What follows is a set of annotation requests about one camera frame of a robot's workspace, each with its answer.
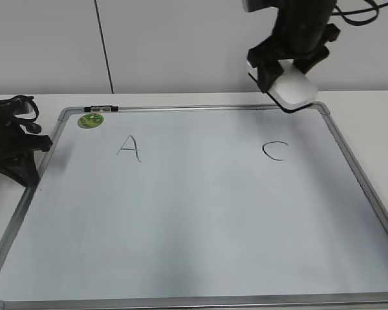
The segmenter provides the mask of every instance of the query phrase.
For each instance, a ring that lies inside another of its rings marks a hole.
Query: black bracket
[[[337,40],[339,34],[340,30],[337,26],[327,25],[315,49],[306,54],[297,54],[287,49],[276,36],[270,36],[250,49],[247,60],[252,67],[257,69],[258,79],[255,81],[260,91],[267,93],[274,81],[283,74],[279,60],[293,59],[295,67],[306,74],[329,56],[329,49],[325,44]]]
[[[16,117],[30,110],[36,113],[34,118]],[[25,187],[39,183],[34,151],[47,152],[52,146],[49,136],[36,136],[41,132],[41,127],[34,123],[38,115],[39,110],[33,97],[19,95],[0,100],[0,173]],[[33,134],[27,134],[22,126]]]

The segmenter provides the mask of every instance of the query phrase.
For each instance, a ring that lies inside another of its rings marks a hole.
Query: table surface
[[[388,210],[388,91],[320,92],[319,100],[347,140]],[[37,95],[38,123],[50,134],[65,107],[118,105],[121,107],[256,105],[269,103],[260,93],[236,94],[96,94]],[[0,175],[0,239],[24,191],[14,181]]]

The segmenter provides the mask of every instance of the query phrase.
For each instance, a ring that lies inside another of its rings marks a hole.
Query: white wall
[[[275,9],[247,14],[241,0],[98,3],[115,92],[257,90],[246,54],[270,34]],[[322,90],[387,90],[388,8],[367,26],[331,21],[341,36],[310,78]],[[0,0],[0,93],[106,92],[93,0]]]
[[[92,0],[0,0],[0,94],[109,91]]]

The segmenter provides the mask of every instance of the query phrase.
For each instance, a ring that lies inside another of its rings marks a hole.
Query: whiteboard
[[[388,236],[318,110],[110,112],[94,129],[82,115],[0,300],[388,291]]]

